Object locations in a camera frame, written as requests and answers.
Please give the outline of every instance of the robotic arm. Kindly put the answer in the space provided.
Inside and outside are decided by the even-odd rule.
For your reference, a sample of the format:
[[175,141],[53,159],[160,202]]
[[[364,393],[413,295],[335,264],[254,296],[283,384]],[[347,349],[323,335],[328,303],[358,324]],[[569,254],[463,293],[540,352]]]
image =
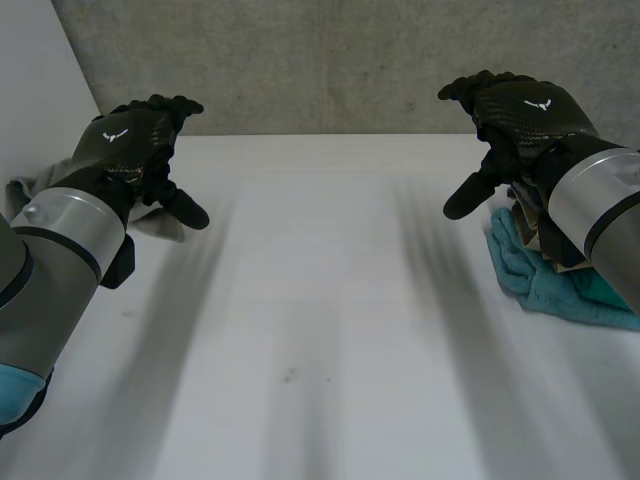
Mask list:
[[549,82],[484,71],[438,96],[459,101],[491,145],[445,215],[464,217],[502,183],[533,187],[546,211],[542,251],[565,266],[588,259],[640,315],[640,154],[601,140],[571,95]]
[[0,436],[37,411],[98,285],[116,288],[133,272],[133,205],[157,201],[189,227],[208,225],[168,179],[176,135],[202,111],[154,95],[98,117],[73,155],[91,166],[39,193],[10,226],[0,216]]

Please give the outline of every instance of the black glove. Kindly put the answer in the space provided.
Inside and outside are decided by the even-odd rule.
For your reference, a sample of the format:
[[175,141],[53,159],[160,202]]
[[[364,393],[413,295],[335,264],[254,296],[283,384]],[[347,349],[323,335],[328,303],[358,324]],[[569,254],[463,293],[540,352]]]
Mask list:
[[87,191],[111,206],[126,225],[135,202],[159,202],[188,227],[203,229],[207,213],[169,180],[169,159],[176,137],[187,117],[204,107],[183,96],[173,99],[152,95],[148,101],[134,100],[87,127],[73,159],[90,165],[74,172],[55,187]]
[[444,206],[444,214],[454,220],[475,210],[503,183],[536,186],[534,169],[557,140],[570,135],[598,137],[566,90],[524,75],[493,75],[485,70],[445,86],[438,98],[459,101],[471,115],[478,139],[491,145],[480,170]]

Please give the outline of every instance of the gray concrete wall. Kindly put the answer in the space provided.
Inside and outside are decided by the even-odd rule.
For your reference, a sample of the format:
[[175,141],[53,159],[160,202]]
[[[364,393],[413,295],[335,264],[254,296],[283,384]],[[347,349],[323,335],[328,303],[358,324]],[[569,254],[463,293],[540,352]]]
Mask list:
[[54,0],[102,111],[204,103],[189,134],[471,132],[439,102],[482,69],[558,83],[640,147],[637,0]]

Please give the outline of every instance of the glove logo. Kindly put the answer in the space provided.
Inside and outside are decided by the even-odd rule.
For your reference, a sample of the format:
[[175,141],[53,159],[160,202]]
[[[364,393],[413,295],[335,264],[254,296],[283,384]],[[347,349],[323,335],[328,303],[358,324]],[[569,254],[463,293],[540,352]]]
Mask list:
[[119,134],[117,135],[108,135],[107,132],[104,132],[102,134],[102,136],[104,138],[106,138],[107,140],[109,140],[109,143],[112,143],[116,138],[120,138],[122,135],[124,135],[125,133],[127,133],[129,131],[128,128],[125,128],[123,131],[121,131]]
[[524,103],[526,103],[527,105],[531,105],[532,107],[541,108],[546,112],[551,106],[551,99],[547,100],[547,103],[533,103],[528,100],[525,100]]

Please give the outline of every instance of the white wall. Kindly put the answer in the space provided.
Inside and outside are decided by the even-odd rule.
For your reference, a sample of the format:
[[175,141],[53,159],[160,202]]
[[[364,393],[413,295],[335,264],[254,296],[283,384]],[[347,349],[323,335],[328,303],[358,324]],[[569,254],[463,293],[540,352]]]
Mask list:
[[[0,2],[0,184],[73,153],[98,109],[48,0]],[[4,193],[0,211],[4,210]]]
[[473,136],[181,139],[212,225],[137,235],[7,480],[640,478],[640,335],[526,313],[441,206]]

